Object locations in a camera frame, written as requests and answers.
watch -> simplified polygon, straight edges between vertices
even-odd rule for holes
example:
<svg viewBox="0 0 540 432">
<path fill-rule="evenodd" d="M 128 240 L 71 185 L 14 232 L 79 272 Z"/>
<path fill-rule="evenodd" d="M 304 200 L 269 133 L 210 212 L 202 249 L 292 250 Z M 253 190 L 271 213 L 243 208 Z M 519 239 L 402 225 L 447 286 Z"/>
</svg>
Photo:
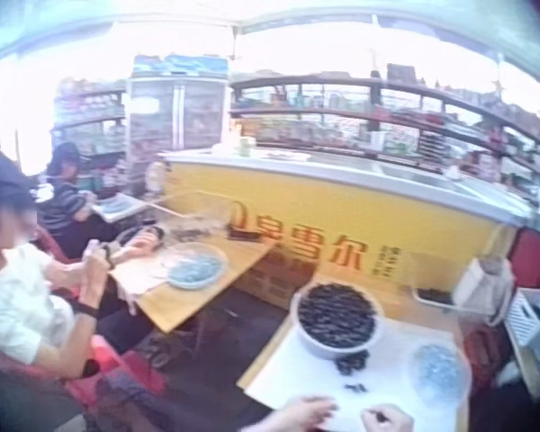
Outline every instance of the watch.
<svg viewBox="0 0 540 432">
<path fill-rule="evenodd" d="M 84 313 L 85 315 L 89 315 L 95 320 L 98 320 L 98 309 L 93 308 L 92 306 L 88 306 L 87 304 L 83 304 L 80 301 L 77 301 L 74 303 L 74 310 L 77 313 Z"/>
</svg>

yellow panel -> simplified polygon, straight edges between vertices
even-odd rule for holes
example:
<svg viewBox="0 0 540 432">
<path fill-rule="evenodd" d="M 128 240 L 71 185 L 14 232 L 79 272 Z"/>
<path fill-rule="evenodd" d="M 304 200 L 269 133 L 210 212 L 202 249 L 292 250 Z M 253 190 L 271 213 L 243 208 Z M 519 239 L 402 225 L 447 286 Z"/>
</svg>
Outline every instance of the yellow panel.
<svg viewBox="0 0 540 432">
<path fill-rule="evenodd" d="M 279 238 L 290 259 L 329 261 L 392 280 L 401 278 L 401 263 L 410 254 L 441 257 L 452 261 L 450 272 L 462 270 L 484 252 L 498 227 L 479 216 L 395 194 L 247 169 L 174 165 L 166 190 L 232 197 L 243 204 L 234 206 L 234 221 Z M 515 234 L 503 229 L 495 251 L 506 255 Z"/>
</svg>

black pants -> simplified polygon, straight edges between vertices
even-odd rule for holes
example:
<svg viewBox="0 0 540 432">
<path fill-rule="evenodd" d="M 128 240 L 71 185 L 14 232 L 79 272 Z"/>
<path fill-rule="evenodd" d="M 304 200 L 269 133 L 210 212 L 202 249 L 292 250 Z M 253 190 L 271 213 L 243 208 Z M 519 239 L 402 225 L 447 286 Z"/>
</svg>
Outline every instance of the black pants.
<svg viewBox="0 0 540 432">
<path fill-rule="evenodd" d="M 91 239 L 113 241 L 118 234 L 118 230 L 112 224 L 106 223 L 97 214 L 90 215 L 84 222 L 73 221 L 61 232 L 51 233 L 64 255 L 70 259 L 82 257 Z"/>
<path fill-rule="evenodd" d="M 122 355 L 134 348 L 153 328 L 152 321 L 140 309 L 137 309 L 136 315 L 130 315 L 126 302 L 118 298 L 111 286 L 104 293 L 96 334 L 103 336 L 118 354 Z"/>
</svg>

bowl of blue pieces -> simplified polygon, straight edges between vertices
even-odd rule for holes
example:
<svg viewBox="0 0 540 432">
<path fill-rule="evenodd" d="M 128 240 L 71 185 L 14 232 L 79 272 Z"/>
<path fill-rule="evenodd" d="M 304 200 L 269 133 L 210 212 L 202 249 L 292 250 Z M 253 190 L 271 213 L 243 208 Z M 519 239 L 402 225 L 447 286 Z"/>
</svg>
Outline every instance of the bowl of blue pieces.
<svg viewBox="0 0 540 432">
<path fill-rule="evenodd" d="M 217 247 L 206 243 L 180 243 L 171 247 L 175 258 L 168 266 L 168 282 L 184 290 L 200 290 L 216 282 L 228 267 L 228 260 Z"/>
<path fill-rule="evenodd" d="M 428 342 L 412 351 L 409 383 L 422 405 L 430 410 L 456 410 L 467 398 L 472 369 L 454 345 Z"/>
</svg>

white basket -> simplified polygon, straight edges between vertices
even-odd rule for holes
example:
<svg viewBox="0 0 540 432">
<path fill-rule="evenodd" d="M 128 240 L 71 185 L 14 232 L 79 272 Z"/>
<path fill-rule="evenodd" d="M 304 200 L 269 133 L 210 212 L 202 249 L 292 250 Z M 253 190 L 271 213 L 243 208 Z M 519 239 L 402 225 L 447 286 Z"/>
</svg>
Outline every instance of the white basket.
<svg viewBox="0 0 540 432">
<path fill-rule="evenodd" d="M 521 347 L 540 345 L 540 319 L 533 305 L 540 308 L 540 289 L 518 288 L 506 316 Z"/>
</svg>

